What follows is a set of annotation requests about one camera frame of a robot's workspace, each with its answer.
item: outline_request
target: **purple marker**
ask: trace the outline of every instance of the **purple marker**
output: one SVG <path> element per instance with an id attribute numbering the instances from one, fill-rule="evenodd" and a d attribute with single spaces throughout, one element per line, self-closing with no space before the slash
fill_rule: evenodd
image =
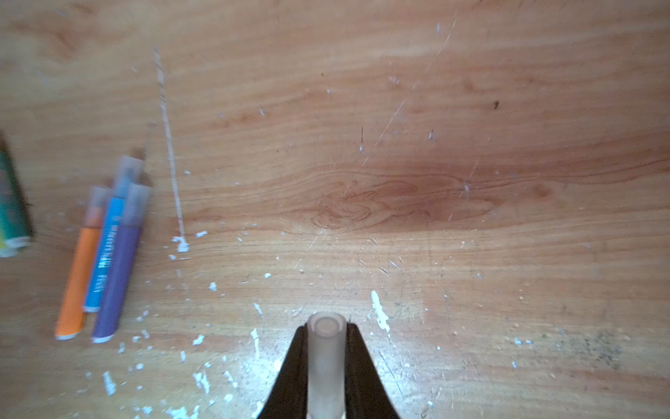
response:
<path id="1" fill-rule="evenodd" d="M 133 269 L 133 259 L 139 236 L 142 234 L 142 222 L 149 203 L 149 195 L 151 188 L 148 186 L 131 184 L 128 187 L 112 264 L 107 274 L 107 286 L 103 292 L 100 312 L 91 336 L 93 343 L 107 342 L 117 332 L 128 279 Z"/>

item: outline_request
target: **green tube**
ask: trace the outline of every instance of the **green tube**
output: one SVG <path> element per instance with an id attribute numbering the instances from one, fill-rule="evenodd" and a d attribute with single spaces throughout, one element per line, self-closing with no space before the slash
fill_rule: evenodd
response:
<path id="1" fill-rule="evenodd" d="M 28 223 L 19 202 L 18 183 L 9 156 L 3 149 L 0 149 L 0 229 L 8 247 L 17 249 L 30 244 Z"/>

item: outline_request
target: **blue marker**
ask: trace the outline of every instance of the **blue marker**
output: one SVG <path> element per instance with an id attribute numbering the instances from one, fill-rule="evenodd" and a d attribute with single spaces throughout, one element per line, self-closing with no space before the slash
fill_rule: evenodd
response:
<path id="1" fill-rule="evenodd" d="M 95 253 L 93 268 L 90 272 L 88 293 L 86 301 L 84 301 L 84 311 L 87 313 L 100 310 L 100 301 L 107 284 L 107 272 L 112 262 L 112 253 L 114 253 L 114 244 L 121 224 L 121 214 L 123 213 L 125 197 L 128 195 L 128 187 L 138 181 L 143 167 L 143 160 L 129 156 L 121 158 L 117 178 L 114 181 L 113 197 L 109 200 L 107 215 L 100 232 L 98 250 Z"/>

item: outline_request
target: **cylindrical object in gripper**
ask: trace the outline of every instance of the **cylindrical object in gripper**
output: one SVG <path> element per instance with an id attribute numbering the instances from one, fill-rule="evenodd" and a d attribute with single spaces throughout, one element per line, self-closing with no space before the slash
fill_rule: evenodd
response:
<path id="1" fill-rule="evenodd" d="M 344 413 L 346 320 L 318 312 L 307 320 L 307 410 L 311 419 L 340 419 Z"/>

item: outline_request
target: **wooden surface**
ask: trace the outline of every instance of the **wooden surface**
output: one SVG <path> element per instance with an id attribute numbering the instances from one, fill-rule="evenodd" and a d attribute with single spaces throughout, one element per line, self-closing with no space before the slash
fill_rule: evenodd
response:
<path id="1" fill-rule="evenodd" d="M 1 417 L 249 418 L 317 310 L 404 418 L 670 415 L 667 1 L 4 0 L 0 34 L 36 228 L 0 260 Z M 88 187 L 133 147 L 119 332 L 56 342 Z"/>

